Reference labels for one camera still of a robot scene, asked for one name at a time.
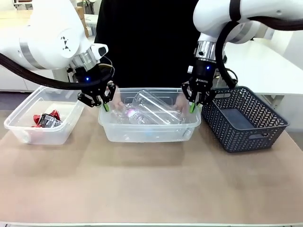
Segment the person's right hand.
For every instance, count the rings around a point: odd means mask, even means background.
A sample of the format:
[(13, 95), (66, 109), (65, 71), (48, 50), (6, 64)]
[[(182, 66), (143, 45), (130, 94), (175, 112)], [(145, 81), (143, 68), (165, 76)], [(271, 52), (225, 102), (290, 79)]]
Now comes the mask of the person's right hand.
[(112, 109), (118, 110), (118, 109), (122, 109), (123, 106), (124, 106), (124, 103), (122, 102), (122, 99), (121, 99), (120, 89), (118, 86), (116, 86), (116, 90), (115, 90), (113, 99), (110, 102), (110, 107)]

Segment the person's left hand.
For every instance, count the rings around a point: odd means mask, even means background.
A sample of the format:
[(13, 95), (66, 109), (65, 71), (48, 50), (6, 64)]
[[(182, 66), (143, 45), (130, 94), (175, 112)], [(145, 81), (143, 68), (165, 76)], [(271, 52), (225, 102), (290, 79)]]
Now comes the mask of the person's left hand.
[(189, 102), (184, 96), (184, 94), (179, 94), (176, 98), (175, 104), (173, 105), (173, 109), (178, 110), (180, 112), (188, 112)]

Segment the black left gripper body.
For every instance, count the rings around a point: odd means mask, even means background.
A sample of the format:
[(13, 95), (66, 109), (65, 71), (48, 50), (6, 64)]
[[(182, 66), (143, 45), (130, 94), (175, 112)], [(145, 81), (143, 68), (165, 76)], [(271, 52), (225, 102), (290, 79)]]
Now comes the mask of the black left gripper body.
[(106, 90), (107, 82), (111, 79), (111, 67), (97, 64), (88, 71), (81, 67), (76, 69), (74, 75), (79, 83), (93, 84), (81, 89), (85, 94), (90, 91), (100, 91), (103, 94)]

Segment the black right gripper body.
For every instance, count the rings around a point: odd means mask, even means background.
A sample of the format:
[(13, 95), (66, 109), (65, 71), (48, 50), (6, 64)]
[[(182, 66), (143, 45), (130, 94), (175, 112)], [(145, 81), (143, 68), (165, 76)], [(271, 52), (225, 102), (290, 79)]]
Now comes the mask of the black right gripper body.
[(191, 91), (207, 92), (213, 87), (213, 79), (216, 71), (216, 63), (196, 59), (194, 61), (189, 85)]

